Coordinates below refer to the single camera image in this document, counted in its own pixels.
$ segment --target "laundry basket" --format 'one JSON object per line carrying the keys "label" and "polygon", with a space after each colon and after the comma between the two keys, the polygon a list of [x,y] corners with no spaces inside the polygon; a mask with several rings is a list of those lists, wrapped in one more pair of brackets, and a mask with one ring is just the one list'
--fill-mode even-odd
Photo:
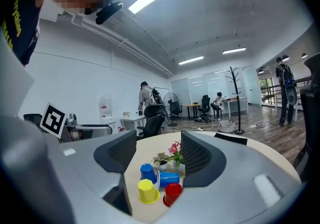
{"label": "laundry basket", "polygon": [[221,120],[218,122],[218,132],[226,133],[226,134],[232,134],[235,129],[235,122],[230,119],[227,120]]}

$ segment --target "plastic cup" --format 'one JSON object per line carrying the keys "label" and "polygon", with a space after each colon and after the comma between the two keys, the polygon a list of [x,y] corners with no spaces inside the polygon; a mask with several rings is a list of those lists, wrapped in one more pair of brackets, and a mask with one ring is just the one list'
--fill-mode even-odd
{"label": "plastic cup", "polygon": [[157,175],[151,164],[145,163],[141,165],[140,172],[141,172],[141,180],[147,179],[152,181],[153,184],[157,182]]}
{"label": "plastic cup", "polygon": [[178,183],[180,182],[180,176],[178,173],[172,172],[165,172],[158,170],[158,180],[157,180],[157,187],[158,188],[165,188],[171,183]]}
{"label": "plastic cup", "polygon": [[166,186],[165,194],[163,196],[163,203],[166,207],[170,207],[182,193],[180,184],[172,183]]}
{"label": "plastic cup", "polygon": [[140,180],[138,183],[139,200],[144,204],[153,204],[160,197],[159,191],[154,187],[154,184],[149,179]]}

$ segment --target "black coat rack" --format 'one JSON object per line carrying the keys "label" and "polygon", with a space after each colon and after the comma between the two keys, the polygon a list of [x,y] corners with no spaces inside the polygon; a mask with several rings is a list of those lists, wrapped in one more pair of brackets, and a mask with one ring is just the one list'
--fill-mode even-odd
{"label": "black coat rack", "polygon": [[235,93],[232,93],[232,94],[236,94],[236,100],[238,102],[238,119],[239,119],[238,130],[234,130],[233,133],[236,135],[242,135],[245,133],[245,131],[241,130],[241,115],[240,115],[240,101],[239,101],[239,94],[241,93],[241,91],[238,93],[238,87],[237,87],[237,81],[239,81],[239,79],[237,80],[237,76],[239,75],[239,72],[235,75],[235,70],[237,69],[237,67],[235,69],[232,69],[232,67],[230,67],[230,69],[231,71],[228,70],[228,72],[231,73],[232,77],[227,76],[227,78],[230,78],[232,80],[230,82],[234,83]]}

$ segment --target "black pants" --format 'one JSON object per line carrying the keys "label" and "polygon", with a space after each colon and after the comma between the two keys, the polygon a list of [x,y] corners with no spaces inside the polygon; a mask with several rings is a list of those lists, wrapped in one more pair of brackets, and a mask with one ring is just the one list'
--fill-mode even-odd
{"label": "black pants", "polygon": [[220,116],[219,116],[219,114],[220,114],[220,107],[217,106],[217,105],[215,105],[215,104],[213,104],[213,103],[211,103],[210,105],[211,105],[211,108],[213,109],[213,111],[216,111],[216,118],[218,119],[218,118],[220,117]]}
{"label": "black pants", "polygon": [[[284,124],[286,121],[288,98],[287,98],[286,88],[284,86],[282,87],[281,91],[282,91],[282,93],[281,93],[282,108],[281,108],[281,118],[280,118],[279,123]],[[289,111],[288,111],[288,117],[287,117],[288,123],[292,122],[293,116],[294,116],[294,106],[289,104]]]}

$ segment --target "yellow cup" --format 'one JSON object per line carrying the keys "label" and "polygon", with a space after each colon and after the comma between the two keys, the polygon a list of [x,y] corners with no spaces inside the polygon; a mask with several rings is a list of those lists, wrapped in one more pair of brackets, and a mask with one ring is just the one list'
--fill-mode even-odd
{"label": "yellow cup", "polygon": [[138,183],[139,200],[144,204],[153,204],[160,197],[159,191],[149,179],[142,179]]}

